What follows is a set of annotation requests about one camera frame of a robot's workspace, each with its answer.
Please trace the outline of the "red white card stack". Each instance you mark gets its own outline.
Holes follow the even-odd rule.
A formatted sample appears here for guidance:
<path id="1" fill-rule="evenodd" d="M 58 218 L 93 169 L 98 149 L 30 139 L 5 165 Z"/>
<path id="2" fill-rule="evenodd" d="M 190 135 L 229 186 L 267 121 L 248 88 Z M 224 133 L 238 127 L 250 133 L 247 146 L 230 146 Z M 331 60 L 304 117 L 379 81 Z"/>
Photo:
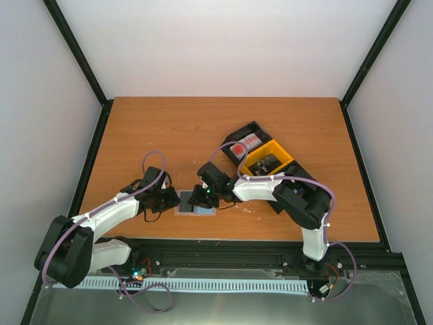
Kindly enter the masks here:
<path id="1" fill-rule="evenodd" d="M 255 148 L 259 147 L 263 142 L 262 140 L 255 134 L 251 133 L 242 139 L 239 140 L 239 142 L 243 143 L 245 146 L 242 146 L 241 144 L 233 144 L 230 147 L 230 151 L 238 158 L 242 159 L 242 157 L 247 153 Z"/>

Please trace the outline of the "black credit card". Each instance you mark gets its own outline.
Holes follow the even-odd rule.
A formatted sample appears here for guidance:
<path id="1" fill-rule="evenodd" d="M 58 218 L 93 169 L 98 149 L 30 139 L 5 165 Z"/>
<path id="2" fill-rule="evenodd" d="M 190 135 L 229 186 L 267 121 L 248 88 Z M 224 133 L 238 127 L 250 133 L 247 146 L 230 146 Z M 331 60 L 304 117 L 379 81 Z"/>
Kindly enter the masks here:
<path id="1" fill-rule="evenodd" d="M 189 199 L 192 195 L 191 190 L 181 190 L 179 192 L 179 212 L 183 214 L 194 214 L 195 213 L 195 206 L 189 203 Z"/>

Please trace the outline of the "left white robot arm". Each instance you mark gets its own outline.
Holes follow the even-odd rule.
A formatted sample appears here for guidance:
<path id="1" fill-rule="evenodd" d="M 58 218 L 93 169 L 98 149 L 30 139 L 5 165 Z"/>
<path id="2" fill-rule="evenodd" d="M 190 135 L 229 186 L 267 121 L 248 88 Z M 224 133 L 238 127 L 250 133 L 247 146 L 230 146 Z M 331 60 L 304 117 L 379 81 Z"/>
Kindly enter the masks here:
<path id="1" fill-rule="evenodd" d="M 58 282 L 67 288 L 74 288 L 88 274 L 113 265 L 134 272 L 141 264 L 141 256 L 132 250 L 131 243 L 125 239 L 100 242 L 100 238 L 140 213 L 162 213 L 179 203 L 170 175 L 148 167 L 141 179 L 122 188 L 101 206 L 71 218 L 56 217 L 35 257 L 34 267 L 41 272 L 45 284 Z"/>

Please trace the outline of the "left black frame post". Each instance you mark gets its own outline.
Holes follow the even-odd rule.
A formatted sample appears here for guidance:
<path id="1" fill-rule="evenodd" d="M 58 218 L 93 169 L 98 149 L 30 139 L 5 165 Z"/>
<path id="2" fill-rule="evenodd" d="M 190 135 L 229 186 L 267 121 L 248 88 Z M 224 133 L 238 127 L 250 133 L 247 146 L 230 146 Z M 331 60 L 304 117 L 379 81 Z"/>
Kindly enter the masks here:
<path id="1" fill-rule="evenodd" d="M 49 15 L 57 26 L 62 38 L 66 42 L 71 54 L 74 56 L 78 67 L 81 69 L 84 77 L 86 78 L 92 92 L 99 104 L 104 107 L 108 104 L 109 100 L 107 99 L 104 91 L 101 88 L 88 60 L 85 57 L 84 52 L 81 49 L 65 15 L 63 14 L 59 4 L 55 0 L 43 0 L 43 4 L 45 5 Z"/>

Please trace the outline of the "yellow middle card bin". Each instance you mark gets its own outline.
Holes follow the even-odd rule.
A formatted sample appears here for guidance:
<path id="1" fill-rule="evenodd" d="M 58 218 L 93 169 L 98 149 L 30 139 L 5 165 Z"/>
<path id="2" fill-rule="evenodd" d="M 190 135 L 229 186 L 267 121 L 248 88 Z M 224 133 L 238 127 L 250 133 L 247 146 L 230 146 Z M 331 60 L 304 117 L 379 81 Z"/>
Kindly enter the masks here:
<path id="1" fill-rule="evenodd" d="M 273 139 L 247 155 L 241 172 L 252 176 L 273 175 L 282 171 L 292 162 L 294 162 L 294 158 Z"/>

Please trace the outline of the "black left card bin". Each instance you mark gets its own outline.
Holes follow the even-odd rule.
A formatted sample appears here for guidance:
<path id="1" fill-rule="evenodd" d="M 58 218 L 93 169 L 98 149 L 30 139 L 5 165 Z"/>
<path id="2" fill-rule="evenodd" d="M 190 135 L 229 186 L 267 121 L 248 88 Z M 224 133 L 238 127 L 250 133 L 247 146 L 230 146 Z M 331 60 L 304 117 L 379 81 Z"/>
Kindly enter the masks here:
<path id="1" fill-rule="evenodd" d="M 222 148 L 222 151 L 235 166 L 238 166 L 245 156 L 245 149 L 251 153 L 272 139 L 256 121 L 252 121 L 230 133 L 223 141 L 223 144 L 229 145 Z"/>

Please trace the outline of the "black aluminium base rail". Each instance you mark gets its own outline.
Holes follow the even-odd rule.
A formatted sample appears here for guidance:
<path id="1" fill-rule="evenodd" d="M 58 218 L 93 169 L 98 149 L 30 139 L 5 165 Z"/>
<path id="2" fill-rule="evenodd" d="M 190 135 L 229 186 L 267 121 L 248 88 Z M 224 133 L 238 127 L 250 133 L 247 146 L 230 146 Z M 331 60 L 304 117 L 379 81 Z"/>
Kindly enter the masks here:
<path id="1" fill-rule="evenodd" d="M 328 269 L 335 276 L 354 272 L 399 271 L 407 268 L 402 254 L 379 243 L 333 242 L 324 258 L 314 261 L 302 253 L 298 242 L 240 242 L 205 240 L 131 240 L 105 238 L 91 246 L 67 242 L 55 253 L 47 275 L 75 287 L 87 274 L 113 267 L 120 275 L 133 277 L 141 269 L 157 276 L 165 269 L 276 269 L 283 276 L 323 278 Z"/>

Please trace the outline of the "black frame post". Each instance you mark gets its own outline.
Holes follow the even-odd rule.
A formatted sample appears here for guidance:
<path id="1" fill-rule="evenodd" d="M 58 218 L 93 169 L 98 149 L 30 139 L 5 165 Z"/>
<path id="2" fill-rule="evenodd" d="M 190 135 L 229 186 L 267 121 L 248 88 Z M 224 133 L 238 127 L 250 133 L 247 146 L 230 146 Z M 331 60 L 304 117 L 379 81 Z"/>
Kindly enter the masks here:
<path id="1" fill-rule="evenodd" d="M 84 52 L 81 49 L 65 15 L 63 14 L 59 4 L 55 0 L 43 0 L 43 4 L 45 5 L 49 15 L 57 26 L 62 38 L 66 42 L 71 54 L 74 56 L 78 67 L 81 69 L 84 77 L 86 78 L 92 92 L 99 104 L 104 107 L 108 104 L 109 100 L 107 99 L 104 91 L 101 88 L 88 60 L 85 57 Z"/>
<path id="2" fill-rule="evenodd" d="M 340 100 L 342 109 L 346 110 L 349 107 L 357 91 L 359 90 L 363 81 L 368 75 L 371 67 L 374 65 L 378 56 L 382 52 L 385 44 L 389 40 L 390 36 L 398 25 L 400 19 L 403 17 L 410 3 L 411 0 L 398 0 L 392 7 L 378 35 L 376 36 L 374 42 L 369 48 L 367 55 L 359 66 L 357 73 L 355 74 L 348 89 L 346 90 L 346 93 Z"/>

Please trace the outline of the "black card stack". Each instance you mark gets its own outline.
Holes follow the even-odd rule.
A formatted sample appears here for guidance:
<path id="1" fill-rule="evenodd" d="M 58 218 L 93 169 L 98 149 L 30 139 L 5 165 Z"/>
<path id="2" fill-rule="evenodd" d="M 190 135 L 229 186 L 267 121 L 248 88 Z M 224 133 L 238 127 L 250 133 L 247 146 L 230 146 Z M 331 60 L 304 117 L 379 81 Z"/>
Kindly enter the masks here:
<path id="1" fill-rule="evenodd" d="M 281 161 L 274 154 L 268 154 L 250 165 L 248 169 L 254 176 L 264 176 L 269 175 L 281 165 Z"/>

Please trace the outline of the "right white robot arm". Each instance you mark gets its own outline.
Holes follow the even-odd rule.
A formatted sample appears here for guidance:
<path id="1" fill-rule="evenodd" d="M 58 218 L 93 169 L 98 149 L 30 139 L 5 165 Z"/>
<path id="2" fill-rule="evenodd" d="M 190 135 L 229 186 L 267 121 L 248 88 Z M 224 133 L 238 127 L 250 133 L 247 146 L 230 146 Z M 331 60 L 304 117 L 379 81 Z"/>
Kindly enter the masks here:
<path id="1" fill-rule="evenodd" d="M 274 202 L 302 231 L 302 254 L 298 266 L 318 275 L 325 268 L 330 246 L 327 239 L 329 218 L 334 212 L 335 194 L 313 179 L 302 167 L 289 167 L 274 175 L 229 177 L 208 162 L 198 171 L 202 183 L 196 185 L 188 203 L 204 209 L 218 209 L 220 201 L 236 205 L 262 200 Z"/>

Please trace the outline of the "black right card bin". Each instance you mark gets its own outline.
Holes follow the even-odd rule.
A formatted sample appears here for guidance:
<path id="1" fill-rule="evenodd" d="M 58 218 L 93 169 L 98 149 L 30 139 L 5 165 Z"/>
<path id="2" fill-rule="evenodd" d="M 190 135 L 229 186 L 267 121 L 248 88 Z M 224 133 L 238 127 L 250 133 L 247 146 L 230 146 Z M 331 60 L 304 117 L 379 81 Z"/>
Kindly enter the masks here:
<path id="1" fill-rule="evenodd" d="M 315 180 L 310 174 L 296 161 L 286 168 L 283 168 L 282 176 L 301 177 Z M 303 215 L 309 206 L 312 197 L 315 195 L 318 186 L 294 179 L 283 179 L 272 192 L 274 201 L 269 200 L 268 204 L 277 213 L 285 211 L 290 217 Z"/>

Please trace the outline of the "black card bin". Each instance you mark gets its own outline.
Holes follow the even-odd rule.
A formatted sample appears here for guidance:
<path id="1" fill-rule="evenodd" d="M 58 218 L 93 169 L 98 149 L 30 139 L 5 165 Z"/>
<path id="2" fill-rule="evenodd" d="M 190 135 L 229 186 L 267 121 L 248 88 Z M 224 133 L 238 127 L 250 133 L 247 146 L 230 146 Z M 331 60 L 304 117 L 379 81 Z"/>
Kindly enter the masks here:
<path id="1" fill-rule="evenodd" d="M 296 161 L 286 168 L 283 168 L 282 176 L 301 177 L 315 180 L 310 174 Z M 290 217 L 303 215 L 309 206 L 312 197 L 315 195 L 318 186 L 294 179 L 283 179 L 272 192 L 274 201 L 269 200 L 268 204 L 277 213 L 285 211 Z"/>
<path id="2" fill-rule="evenodd" d="M 229 145 L 222 148 L 222 151 L 235 166 L 238 166 L 245 156 L 245 149 L 251 153 L 272 139 L 256 121 L 252 121 L 230 133 L 223 141 L 223 144 Z"/>

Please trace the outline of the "right black frame post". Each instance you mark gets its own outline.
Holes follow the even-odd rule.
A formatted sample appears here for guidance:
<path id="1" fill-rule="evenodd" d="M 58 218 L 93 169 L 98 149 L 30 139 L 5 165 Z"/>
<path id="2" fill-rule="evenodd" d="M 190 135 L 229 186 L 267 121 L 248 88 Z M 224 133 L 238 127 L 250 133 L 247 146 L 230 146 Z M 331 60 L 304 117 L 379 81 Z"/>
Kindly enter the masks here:
<path id="1" fill-rule="evenodd" d="M 376 36 L 374 42 L 369 48 L 367 55 L 359 66 L 357 73 L 355 74 L 348 89 L 346 90 L 346 93 L 340 100 L 342 109 L 346 110 L 349 107 L 357 91 L 359 90 L 363 81 L 368 75 L 371 67 L 374 65 L 378 56 L 382 52 L 385 44 L 389 40 L 390 36 L 398 25 L 400 19 L 403 17 L 410 3 L 411 0 L 398 0 L 392 7 L 378 35 Z"/>

